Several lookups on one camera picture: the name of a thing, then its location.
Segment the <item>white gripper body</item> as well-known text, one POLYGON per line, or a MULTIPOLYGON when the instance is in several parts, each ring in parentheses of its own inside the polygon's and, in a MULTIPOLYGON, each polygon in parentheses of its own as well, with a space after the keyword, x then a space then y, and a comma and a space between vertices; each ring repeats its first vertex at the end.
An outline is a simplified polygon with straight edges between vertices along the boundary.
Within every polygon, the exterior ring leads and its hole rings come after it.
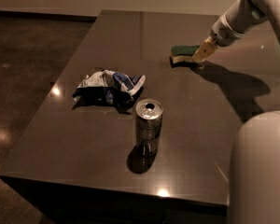
POLYGON ((210 36, 219 47, 230 46, 242 37, 240 33, 231 28, 225 14, 221 15, 213 24, 210 36))

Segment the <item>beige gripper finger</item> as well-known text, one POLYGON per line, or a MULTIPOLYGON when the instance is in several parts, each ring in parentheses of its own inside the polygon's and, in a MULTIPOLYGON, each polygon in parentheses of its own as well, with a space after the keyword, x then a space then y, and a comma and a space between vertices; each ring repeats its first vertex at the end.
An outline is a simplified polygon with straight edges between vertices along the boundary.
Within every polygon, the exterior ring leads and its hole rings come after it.
POLYGON ((212 55, 217 49, 217 42, 211 36, 206 38, 200 47, 195 51, 192 59, 196 63, 202 63, 207 57, 212 55))

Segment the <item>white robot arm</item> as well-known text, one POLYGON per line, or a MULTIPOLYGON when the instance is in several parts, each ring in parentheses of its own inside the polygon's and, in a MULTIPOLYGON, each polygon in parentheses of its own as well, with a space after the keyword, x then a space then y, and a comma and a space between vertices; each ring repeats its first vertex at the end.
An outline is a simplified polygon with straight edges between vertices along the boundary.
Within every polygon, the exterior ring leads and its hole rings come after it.
MULTIPOLYGON (((280 0, 237 0, 214 23, 193 56, 202 62, 219 47, 268 21, 280 45, 280 0)), ((261 112, 238 132, 231 152, 228 224, 280 224, 280 110, 261 112)))

